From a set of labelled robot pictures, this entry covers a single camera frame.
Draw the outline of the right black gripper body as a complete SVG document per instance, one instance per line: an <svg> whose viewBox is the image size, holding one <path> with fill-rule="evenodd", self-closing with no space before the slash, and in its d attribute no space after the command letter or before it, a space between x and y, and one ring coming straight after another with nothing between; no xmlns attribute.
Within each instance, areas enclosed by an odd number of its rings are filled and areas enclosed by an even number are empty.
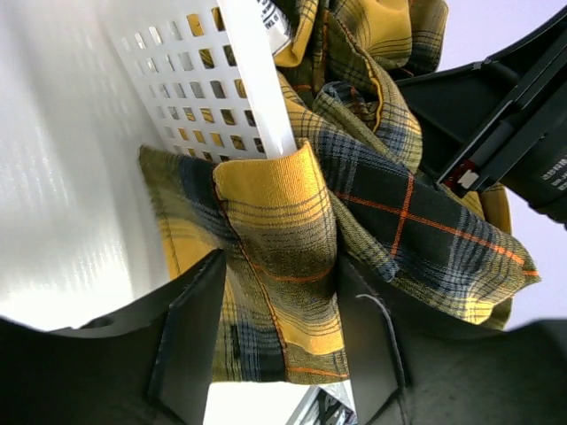
<svg viewBox="0 0 567 425"><path fill-rule="evenodd" d="M436 177L461 196L496 182L566 224L566 66L532 68Z"/></svg>

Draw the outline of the yellow plaid flannel shirt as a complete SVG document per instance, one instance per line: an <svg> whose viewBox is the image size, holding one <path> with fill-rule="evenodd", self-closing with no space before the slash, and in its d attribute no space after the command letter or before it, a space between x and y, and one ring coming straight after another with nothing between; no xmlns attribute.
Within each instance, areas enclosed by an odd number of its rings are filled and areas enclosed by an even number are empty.
<svg viewBox="0 0 567 425"><path fill-rule="evenodd" d="M506 193L456 197L428 182L422 130L394 81L436 70L447 5L278 7L293 33L275 62L297 151L219 165L139 152L170 274L226 255L213 379L346 379L340 253L442 313L502 328L515 294L540 278L511 234Z"/></svg>

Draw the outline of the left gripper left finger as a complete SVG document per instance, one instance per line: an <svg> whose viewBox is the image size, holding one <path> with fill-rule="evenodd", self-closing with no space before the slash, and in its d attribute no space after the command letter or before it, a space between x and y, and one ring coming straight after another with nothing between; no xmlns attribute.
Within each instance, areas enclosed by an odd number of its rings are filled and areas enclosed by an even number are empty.
<svg viewBox="0 0 567 425"><path fill-rule="evenodd" d="M2 423L201 423L224 282L224 254L213 251L82 328L2 320Z"/></svg>

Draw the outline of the white plastic basket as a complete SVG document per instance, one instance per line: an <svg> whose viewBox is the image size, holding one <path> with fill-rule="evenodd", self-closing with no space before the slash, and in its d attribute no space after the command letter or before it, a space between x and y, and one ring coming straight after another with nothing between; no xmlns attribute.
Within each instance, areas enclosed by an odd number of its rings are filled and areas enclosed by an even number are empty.
<svg viewBox="0 0 567 425"><path fill-rule="evenodd" d="M296 150L275 57L291 42L272 1L106 1L102 19L168 150L214 163Z"/></svg>

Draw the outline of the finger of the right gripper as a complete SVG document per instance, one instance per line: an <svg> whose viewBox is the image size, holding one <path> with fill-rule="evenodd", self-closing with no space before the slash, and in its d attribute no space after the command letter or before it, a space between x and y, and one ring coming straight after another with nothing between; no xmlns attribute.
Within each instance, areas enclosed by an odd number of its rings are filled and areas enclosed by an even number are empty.
<svg viewBox="0 0 567 425"><path fill-rule="evenodd" d="M566 48L566 10L488 58L396 84L423 132L421 169L445 177Z"/></svg>

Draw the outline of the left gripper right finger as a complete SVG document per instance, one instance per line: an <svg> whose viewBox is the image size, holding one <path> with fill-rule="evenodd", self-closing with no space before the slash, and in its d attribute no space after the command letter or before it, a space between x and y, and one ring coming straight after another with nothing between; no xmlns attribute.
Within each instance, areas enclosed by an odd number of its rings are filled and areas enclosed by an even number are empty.
<svg viewBox="0 0 567 425"><path fill-rule="evenodd" d="M472 325L347 255L337 261L337 292L360 423L565 423L565 321Z"/></svg>

